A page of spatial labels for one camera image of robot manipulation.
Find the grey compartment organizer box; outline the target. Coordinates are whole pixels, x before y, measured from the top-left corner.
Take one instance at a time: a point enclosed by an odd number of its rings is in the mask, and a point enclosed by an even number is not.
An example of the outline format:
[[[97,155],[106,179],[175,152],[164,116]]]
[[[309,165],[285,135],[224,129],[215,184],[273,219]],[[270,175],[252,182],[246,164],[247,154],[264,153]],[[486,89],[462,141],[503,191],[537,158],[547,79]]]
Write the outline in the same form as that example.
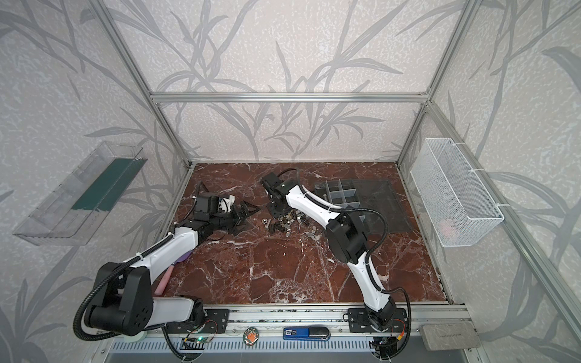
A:
[[[337,179],[315,184],[314,193],[340,208],[369,208],[366,182],[358,179]]]

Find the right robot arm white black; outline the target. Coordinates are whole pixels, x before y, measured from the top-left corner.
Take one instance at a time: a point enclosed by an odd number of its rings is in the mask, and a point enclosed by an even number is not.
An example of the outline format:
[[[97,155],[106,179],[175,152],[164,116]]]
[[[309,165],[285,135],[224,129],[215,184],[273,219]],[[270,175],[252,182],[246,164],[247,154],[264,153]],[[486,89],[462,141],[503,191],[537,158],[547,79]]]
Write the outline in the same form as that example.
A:
[[[385,290],[372,263],[371,255],[387,237],[387,220],[377,210],[344,208],[319,198],[308,191],[299,178],[284,180],[273,172],[260,180],[270,200],[273,217],[297,210],[319,223],[325,230],[328,245],[334,257],[347,264],[364,299],[371,326],[378,332],[386,331],[396,313],[392,290]],[[375,214],[384,229],[381,239],[373,247],[359,217],[362,213]]]

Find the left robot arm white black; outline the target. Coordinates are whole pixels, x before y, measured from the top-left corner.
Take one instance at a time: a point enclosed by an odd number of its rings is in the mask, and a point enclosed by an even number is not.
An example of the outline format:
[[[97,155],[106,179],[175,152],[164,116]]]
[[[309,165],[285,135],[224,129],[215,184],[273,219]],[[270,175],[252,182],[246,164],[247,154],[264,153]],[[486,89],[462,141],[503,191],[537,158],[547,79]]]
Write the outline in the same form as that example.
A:
[[[81,302],[72,325],[77,338],[106,340],[136,336],[174,322],[200,325],[206,315],[199,299],[154,294],[152,284],[216,231],[236,236],[260,208],[232,195],[202,193],[184,219],[166,237],[122,263],[101,266],[95,284]]]

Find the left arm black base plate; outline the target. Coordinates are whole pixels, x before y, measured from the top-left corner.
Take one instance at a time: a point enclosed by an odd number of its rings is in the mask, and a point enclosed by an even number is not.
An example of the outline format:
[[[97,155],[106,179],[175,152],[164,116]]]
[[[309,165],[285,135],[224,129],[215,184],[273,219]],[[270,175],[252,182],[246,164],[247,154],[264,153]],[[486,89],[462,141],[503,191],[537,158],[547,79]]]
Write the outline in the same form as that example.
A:
[[[230,315],[229,309],[206,309],[201,322],[173,322],[166,325],[169,334],[225,334]]]

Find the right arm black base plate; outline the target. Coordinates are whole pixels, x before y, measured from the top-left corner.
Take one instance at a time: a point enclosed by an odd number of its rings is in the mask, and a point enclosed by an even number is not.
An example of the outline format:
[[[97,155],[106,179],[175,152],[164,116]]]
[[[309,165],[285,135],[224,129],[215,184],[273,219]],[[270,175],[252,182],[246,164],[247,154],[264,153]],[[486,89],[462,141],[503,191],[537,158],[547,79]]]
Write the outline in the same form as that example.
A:
[[[351,333],[386,333],[386,334],[403,334],[407,329],[409,322],[407,311],[403,308],[397,308],[392,319],[384,330],[377,330],[372,326],[365,308],[351,308],[343,314],[343,320],[348,323]]]

